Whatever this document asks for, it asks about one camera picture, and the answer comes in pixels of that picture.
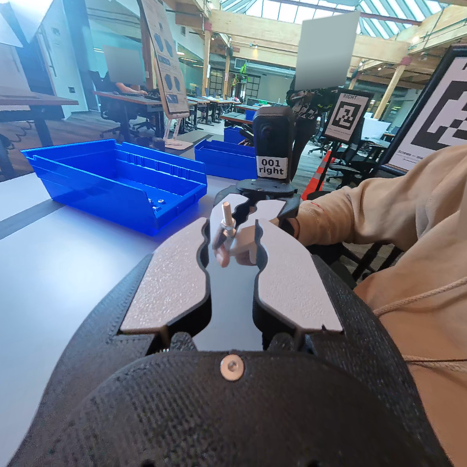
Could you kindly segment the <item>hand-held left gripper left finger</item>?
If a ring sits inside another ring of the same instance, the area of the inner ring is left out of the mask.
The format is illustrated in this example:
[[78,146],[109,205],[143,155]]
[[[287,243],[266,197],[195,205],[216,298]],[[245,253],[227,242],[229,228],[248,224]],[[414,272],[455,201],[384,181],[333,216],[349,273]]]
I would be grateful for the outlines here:
[[120,332],[159,335],[163,342],[178,332],[194,337],[212,317],[209,220],[198,218],[168,237],[154,251]]

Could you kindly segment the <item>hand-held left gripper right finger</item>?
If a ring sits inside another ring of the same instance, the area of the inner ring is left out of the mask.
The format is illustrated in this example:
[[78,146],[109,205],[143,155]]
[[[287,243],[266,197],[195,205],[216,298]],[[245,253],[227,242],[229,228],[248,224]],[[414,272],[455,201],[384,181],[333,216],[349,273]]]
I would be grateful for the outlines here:
[[343,325],[310,252],[270,221],[255,221],[259,272],[253,320],[265,338],[288,333],[301,343],[317,332],[340,334]]

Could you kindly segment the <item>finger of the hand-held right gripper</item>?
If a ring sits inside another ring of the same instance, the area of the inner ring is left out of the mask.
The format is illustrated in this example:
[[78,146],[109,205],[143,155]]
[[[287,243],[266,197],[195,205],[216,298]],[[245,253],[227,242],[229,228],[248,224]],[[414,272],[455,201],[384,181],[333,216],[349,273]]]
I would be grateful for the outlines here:
[[258,219],[265,219],[279,225],[279,213],[285,202],[280,200],[261,200],[250,208],[246,220],[236,228],[236,235],[232,242],[232,257],[241,266],[256,265],[257,246],[255,243],[255,223]]
[[251,200],[240,194],[228,194],[213,207],[210,216],[210,228],[221,227],[221,222],[224,218],[222,208],[224,202],[230,203],[235,228],[239,227],[249,215]]

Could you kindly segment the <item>silver threaded bolt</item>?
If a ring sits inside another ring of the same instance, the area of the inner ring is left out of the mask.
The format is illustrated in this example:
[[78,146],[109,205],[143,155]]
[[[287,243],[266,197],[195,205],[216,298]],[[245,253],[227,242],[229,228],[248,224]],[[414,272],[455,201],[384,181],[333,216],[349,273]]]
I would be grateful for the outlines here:
[[223,219],[221,222],[224,235],[226,237],[234,237],[235,236],[235,219],[232,215],[231,205],[230,202],[224,201],[222,203],[222,213]]

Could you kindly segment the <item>silver wing nut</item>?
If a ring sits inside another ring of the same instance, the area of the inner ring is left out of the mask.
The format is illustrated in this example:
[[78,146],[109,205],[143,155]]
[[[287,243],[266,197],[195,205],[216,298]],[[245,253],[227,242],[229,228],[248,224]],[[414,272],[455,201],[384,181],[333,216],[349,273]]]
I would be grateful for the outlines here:
[[211,241],[212,249],[217,251],[224,247],[225,250],[229,252],[235,240],[236,233],[237,230],[235,227],[220,223]]

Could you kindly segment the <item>blue plastic bin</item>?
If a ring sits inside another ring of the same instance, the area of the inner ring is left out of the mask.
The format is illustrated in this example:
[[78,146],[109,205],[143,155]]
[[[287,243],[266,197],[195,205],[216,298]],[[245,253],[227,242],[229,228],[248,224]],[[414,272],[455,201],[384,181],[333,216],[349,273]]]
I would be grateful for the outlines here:
[[148,236],[207,194],[203,162],[114,139],[21,153],[54,201]]
[[203,139],[194,147],[195,160],[205,164],[206,174],[233,180],[256,179],[253,147]]
[[224,128],[224,142],[253,147],[254,137],[248,126],[228,126]]

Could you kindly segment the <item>person's right forearm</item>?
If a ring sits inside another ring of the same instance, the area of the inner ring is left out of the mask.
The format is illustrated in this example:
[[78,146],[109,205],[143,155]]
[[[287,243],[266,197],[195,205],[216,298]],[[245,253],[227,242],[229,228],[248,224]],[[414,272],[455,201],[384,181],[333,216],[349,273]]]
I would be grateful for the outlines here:
[[301,203],[290,223],[304,246],[392,244],[404,252],[436,233],[466,246],[466,145],[436,151],[397,178],[371,178]]

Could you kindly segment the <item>orange traffic cone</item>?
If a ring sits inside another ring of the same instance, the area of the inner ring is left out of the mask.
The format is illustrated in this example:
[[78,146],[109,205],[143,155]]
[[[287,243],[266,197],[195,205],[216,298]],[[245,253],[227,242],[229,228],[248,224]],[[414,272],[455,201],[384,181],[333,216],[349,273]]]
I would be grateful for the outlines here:
[[326,164],[329,162],[330,154],[331,154],[331,150],[328,150],[326,155],[323,156],[323,159],[321,160],[320,165],[318,166],[313,177],[310,179],[310,182],[308,183],[307,187],[305,188],[304,192],[301,195],[302,201],[306,201],[308,195],[314,192],[321,191],[321,185],[323,182],[320,181],[320,179],[321,179],[321,176],[324,174],[324,169],[326,167]]

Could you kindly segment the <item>black white banner stand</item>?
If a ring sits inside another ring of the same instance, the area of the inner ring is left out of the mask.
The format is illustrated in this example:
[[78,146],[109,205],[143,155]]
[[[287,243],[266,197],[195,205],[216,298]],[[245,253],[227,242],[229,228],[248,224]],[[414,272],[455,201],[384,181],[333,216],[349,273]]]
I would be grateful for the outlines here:
[[382,171],[404,175],[432,153],[467,143],[467,46],[450,47],[382,156]]
[[339,88],[337,101],[327,118],[323,136],[331,141],[350,143],[363,123],[364,114],[374,94]]

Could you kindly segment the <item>black office chair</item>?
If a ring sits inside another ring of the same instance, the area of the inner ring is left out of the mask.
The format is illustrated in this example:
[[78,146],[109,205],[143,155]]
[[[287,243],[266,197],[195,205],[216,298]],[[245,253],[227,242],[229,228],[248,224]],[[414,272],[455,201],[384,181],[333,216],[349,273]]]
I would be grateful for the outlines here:
[[359,185],[361,181],[375,177],[388,147],[388,141],[363,137],[358,144],[339,149],[336,161],[331,162],[326,171],[325,182],[338,179],[338,188],[342,188],[345,185]]

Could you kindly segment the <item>cardboard sign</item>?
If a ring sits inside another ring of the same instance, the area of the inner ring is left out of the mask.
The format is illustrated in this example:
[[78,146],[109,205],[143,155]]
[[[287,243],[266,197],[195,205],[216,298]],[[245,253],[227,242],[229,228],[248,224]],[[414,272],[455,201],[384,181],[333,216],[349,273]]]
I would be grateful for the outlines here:
[[156,84],[167,118],[163,137],[165,148],[183,152],[193,145],[191,142],[178,140],[182,120],[190,116],[190,110],[166,10],[164,4],[156,0],[142,0],[138,3],[154,49],[152,62]]

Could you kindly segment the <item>person's beige hoodie torso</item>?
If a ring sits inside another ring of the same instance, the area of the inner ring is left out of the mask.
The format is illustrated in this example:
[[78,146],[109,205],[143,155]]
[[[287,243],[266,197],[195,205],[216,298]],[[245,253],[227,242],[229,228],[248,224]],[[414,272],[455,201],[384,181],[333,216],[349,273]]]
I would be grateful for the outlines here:
[[[436,246],[436,233],[357,286],[373,311],[466,277],[466,246]],[[401,354],[466,359],[466,285],[383,315],[380,322]],[[407,365],[442,447],[454,466],[466,466],[466,372]]]

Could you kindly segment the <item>wooden desk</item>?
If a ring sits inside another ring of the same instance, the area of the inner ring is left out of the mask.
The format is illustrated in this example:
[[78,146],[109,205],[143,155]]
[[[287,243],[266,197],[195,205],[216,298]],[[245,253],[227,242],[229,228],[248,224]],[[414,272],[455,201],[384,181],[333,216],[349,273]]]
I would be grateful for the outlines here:
[[150,96],[118,94],[107,91],[93,91],[99,101],[102,119],[115,121],[119,126],[102,132],[120,133],[126,142],[139,137],[141,128],[152,130],[154,136],[162,138],[165,133],[165,113],[161,101]]
[[43,147],[54,145],[46,121],[52,120],[49,108],[62,110],[64,106],[77,106],[77,100],[47,95],[30,90],[1,86],[0,122],[32,122]]

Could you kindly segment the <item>studio softbox light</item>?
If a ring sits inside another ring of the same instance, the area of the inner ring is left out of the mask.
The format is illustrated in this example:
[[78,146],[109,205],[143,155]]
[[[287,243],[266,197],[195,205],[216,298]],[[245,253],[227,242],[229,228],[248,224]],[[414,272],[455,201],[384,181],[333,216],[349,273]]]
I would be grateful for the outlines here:
[[38,32],[52,0],[2,0],[1,42],[22,48]]

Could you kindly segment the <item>beige hoodie drawstring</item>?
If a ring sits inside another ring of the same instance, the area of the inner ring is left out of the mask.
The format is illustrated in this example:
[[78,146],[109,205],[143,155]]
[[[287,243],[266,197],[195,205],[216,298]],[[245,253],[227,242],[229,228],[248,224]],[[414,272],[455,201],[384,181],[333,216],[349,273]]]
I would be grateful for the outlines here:
[[[462,277],[457,281],[444,285],[442,287],[426,291],[424,293],[414,295],[408,298],[404,298],[395,302],[392,302],[388,305],[377,308],[373,311],[374,315],[377,318],[382,317],[388,313],[398,311],[400,308],[406,308],[407,306],[416,303],[418,301],[443,294],[453,289],[465,286],[467,283],[467,278]],[[450,369],[450,371],[456,372],[466,372],[466,369],[463,367],[466,364],[466,359],[432,359],[428,357],[422,357],[417,355],[406,355],[402,354],[402,359],[407,364],[418,365],[424,368],[434,368],[436,365],[440,365],[443,368]]]

